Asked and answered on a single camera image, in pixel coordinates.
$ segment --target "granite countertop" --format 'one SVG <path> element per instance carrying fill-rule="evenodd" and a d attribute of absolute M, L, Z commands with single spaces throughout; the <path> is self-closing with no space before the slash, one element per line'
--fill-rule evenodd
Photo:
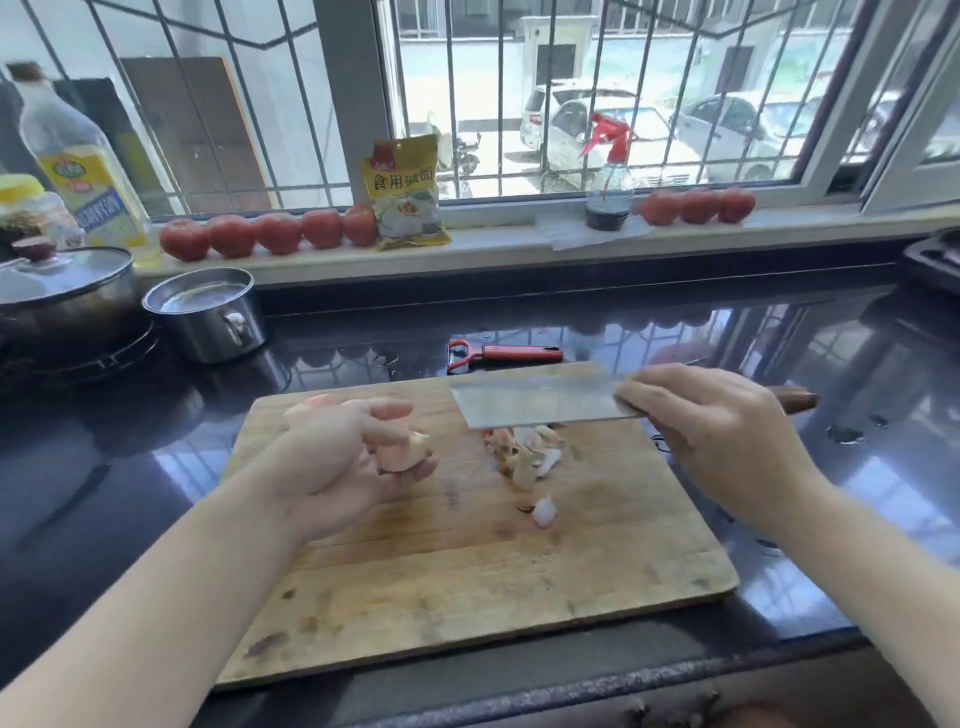
<path fill-rule="evenodd" d="M 267 347 L 220 367 L 160 346 L 65 391 L 0 379 L 0 684 L 216 486 L 254 399 L 443 376 L 461 336 L 559 345 L 617 373 L 707 357 L 818 392 L 795 418 L 817 464 L 957 563 L 958 320 L 953 301 L 874 266 L 273 316 Z M 196 725 L 451 728 L 864 643 L 776 544 L 678 475 L 739 571 L 726 600 L 220 692 Z"/>

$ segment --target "yellow jar lid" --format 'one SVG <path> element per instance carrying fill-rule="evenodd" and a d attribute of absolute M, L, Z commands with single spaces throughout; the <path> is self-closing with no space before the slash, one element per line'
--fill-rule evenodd
<path fill-rule="evenodd" d="M 33 175 L 0 175 L 0 205 L 14 205 L 44 192 L 40 180 Z"/>

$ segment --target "wooden cutting board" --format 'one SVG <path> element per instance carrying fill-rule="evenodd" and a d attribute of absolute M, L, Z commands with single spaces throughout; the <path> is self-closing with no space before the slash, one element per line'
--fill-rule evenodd
<path fill-rule="evenodd" d="M 561 368 L 595 371 L 561 364 L 512 374 Z M 257 400 L 225 477 L 286 429 L 284 410 L 314 394 Z M 337 394 L 413 401 L 410 426 L 431 436 L 440 466 L 403 500 L 309 544 L 268 596 L 218 685 L 652 612 L 737 585 L 726 551 L 639 421 L 564 427 L 568 452 L 531 496 L 496 471 L 446 378 Z M 517 506 L 548 493 L 559 516 L 541 530 Z"/>

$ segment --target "forearm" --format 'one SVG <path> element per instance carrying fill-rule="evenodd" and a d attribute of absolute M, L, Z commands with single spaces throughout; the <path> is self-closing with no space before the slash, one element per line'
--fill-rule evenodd
<path fill-rule="evenodd" d="M 854 621 L 941 726 L 960 726 L 960 573 L 832 487 L 771 533 Z"/>
<path fill-rule="evenodd" d="M 297 548 L 251 492 L 222 486 L 174 524 L 0 693 L 0 724 L 188 725 Z"/>

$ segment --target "plastic bag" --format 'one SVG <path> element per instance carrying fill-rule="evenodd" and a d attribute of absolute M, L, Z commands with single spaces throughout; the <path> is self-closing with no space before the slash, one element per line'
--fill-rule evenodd
<path fill-rule="evenodd" d="M 450 242 L 440 217 L 435 135 L 376 141 L 361 169 L 380 232 L 380 250 Z"/>

